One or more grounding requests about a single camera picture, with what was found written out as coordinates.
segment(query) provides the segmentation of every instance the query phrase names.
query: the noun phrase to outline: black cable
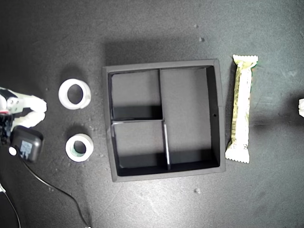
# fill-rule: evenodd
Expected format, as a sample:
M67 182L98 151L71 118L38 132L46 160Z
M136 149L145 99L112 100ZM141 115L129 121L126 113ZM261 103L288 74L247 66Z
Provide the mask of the black cable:
M83 215L82 215L82 212L81 212L81 209L80 209L80 206L79 206L77 200L76 200L73 196L71 196L70 194L66 193L65 191L63 191L63 190L61 190L61 189L59 189L59 188L57 188L57 187L55 187L55 186L53 186L53 185L51 185L51 184L45 182L44 180L42 180L42 179L41 179L39 176L37 176L37 175L33 172L33 170L24 162L24 160L22 160L22 159L20 159L20 160L21 160L22 163L24 164L25 168L27 168L27 170L28 170L28 171L29 171L37 180L41 181L42 183L44 183L44 184L47 185L48 187L53 188L53 189L56 189L56 190L58 190L59 192L65 194L65 195L68 196L68 197L70 197L70 198L75 202L75 204L76 204L76 206L77 206L77 210L78 210L79 216L80 216L80 218L82 219L83 223L85 224L86 228L91 228L91 227L88 225L88 223L86 222L86 220L84 219L84 217L83 217Z
M10 198L9 198L9 196L6 194L6 192L3 192L3 193L4 193L4 195L6 196L6 198L8 199L8 201L9 201L11 207L14 209L14 212L15 212L16 217L17 217L17 220L18 220L19 228L21 228L21 223L20 223L19 215L18 215L18 213L17 213L17 211L16 211L16 209L15 209L13 203L10 201Z

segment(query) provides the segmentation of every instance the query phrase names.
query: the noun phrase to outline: dust speck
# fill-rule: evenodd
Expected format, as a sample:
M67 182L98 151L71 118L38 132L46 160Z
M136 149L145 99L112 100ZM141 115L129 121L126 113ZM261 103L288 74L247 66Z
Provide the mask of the dust speck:
M197 194L200 194L200 189L199 189L199 188L196 188L196 189L194 190L194 192L197 193Z

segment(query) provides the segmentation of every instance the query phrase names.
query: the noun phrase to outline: tape roll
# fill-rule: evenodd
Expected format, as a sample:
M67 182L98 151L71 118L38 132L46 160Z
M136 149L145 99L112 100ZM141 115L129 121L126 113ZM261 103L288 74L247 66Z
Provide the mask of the tape roll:
M82 91L83 91L83 97L81 101L78 104L72 103L68 97L67 97L67 92L68 90L73 86L73 85L78 85ZM87 85L87 83L77 80L77 79L68 79L59 88L58 92L58 97L61 102L61 104L71 110L75 109L82 109L85 108L89 105L91 102L91 90L90 87Z
M78 153L75 148L74 144L76 141L81 141L85 145L85 153ZM94 144L92 139L86 134L76 134L69 138L66 143L66 153L68 157L75 161L75 162L84 162L86 161L94 150Z

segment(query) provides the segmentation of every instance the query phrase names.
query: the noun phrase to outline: black tray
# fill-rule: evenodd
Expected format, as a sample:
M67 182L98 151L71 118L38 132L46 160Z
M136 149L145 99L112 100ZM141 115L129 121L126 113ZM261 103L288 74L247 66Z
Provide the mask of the black tray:
M106 66L103 74L113 181L225 170L218 60Z

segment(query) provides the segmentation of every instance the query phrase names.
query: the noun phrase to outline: white wrapper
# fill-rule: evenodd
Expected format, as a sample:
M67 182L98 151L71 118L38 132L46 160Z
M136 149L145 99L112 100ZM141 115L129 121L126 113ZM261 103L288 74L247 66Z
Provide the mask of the white wrapper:
M249 163L249 97L251 90L251 68L257 64L257 56L233 56L237 64L234 87L233 117L231 125L231 142L225 157L234 161Z

